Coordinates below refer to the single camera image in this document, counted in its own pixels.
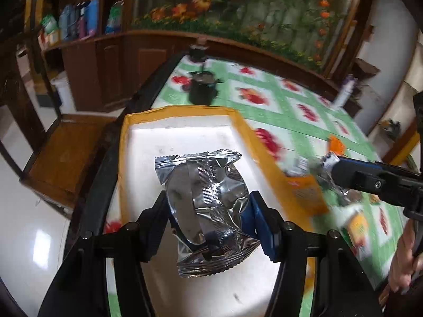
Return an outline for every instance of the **white wall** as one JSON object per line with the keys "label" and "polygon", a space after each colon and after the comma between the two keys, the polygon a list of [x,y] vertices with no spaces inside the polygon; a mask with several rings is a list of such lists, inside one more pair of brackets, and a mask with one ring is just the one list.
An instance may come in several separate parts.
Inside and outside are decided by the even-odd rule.
{"label": "white wall", "polygon": [[417,25],[401,0],[376,0],[371,25],[374,34],[363,44],[359,58],[378,67],[369,90],[359,101],[362,110],[355,121],[364,133],[383,114],[408,70],[415,47]]}
{"label": "white wall", "polygon": [[[413,106],[413,96],[423,90],[423,34],[419,32],[419,41],[410,69],[395,100],[392,102],[382,120],[392,119],[401,123],[401,135],[407,130],[416,114]],[[377,154],[383,157],[392,147],[393,142],[388,140],[383,130],[377,125],[369,134]]]}

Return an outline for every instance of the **white tray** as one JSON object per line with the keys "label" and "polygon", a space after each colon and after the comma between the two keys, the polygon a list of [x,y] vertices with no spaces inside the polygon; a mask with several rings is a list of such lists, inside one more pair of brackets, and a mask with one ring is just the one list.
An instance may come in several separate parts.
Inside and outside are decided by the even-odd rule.
{"label": "white tray", "polygon": [[[161,190],[155,157],[232,149],[242,157],[235,167],[249,192],[258,190],[269,207],[285,211],[245,140],[228,115],[178,116],[123,128],[119,158],[119,189],[123,222],[136,220],[152,207]],[[157,255],[142,264],[145,282],[158,316],[264,316],[279,264],[261,247],[241,264],[222,273],[181,278],[176,269],[177,240],[168,224]]]}

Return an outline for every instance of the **screw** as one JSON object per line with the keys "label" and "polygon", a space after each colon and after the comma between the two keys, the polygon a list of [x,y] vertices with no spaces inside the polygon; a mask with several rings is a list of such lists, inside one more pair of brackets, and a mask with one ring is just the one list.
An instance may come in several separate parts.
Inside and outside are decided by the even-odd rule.
{"label": "screw", "polygon": [[283,228],[284,228],[285,230],[291,231],[291,230],[293,230],[293,229],[295,228],[295,224],[294,224],[293,222],[291,222],[291,221],[286,221],[286,222],[283,224]]}
{"label": "screw", "polygon": [[140,226],[136,221],[130,221],[129,223],[125,224],[125,230],[127,231],[135,231],[138,230]]}
{"label": "screw", "polygon": [[83,240],[87,240],[88,238],[90,238],[93,235],[93,233],[91,231],[85,231],[84,234],[82,235],[82,239]]}
{"label": "screw", "polygon": [[338,231],[332,229],[332,230],[329,230],[329,236],[332,237],[332,238],[337,239],[340,236],[340,234],[339,234]]}

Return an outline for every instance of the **wooden chair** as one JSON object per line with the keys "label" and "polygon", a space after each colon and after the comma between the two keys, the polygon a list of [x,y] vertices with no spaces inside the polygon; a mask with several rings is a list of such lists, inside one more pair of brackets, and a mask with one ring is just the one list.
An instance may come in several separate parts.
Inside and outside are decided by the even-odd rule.
{"label": "wooden chair", "polygon": [[[30,38],[47,92],[57,119],[45,131],[31,103],[16,60],[16,43]],[[62,115],[47,77],[36,32],[21,34],[0,45],[0,102],[9,107],[16,123],[33,150],[22,170],[0,142],[0,154],[45,202],[70,217],[78,199],[83,199],[100,163],[98,151],[105,152],[105,128],[115,119],[81,114]]]}

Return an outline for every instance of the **white bottle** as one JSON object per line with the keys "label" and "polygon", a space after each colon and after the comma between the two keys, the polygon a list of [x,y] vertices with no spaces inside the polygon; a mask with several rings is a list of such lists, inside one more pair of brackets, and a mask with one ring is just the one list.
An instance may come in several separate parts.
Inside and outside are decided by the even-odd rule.
{"label": "white bottle", "polygon": [[334,111],[339,110],[348,98],[350,97],[352,90],[354,89],[355,82],[357,81],[356,78],[353,77],[352,74],[349,74],[342,83],[342,89],[338,93],[335,100],[332,102],[331,109]]}

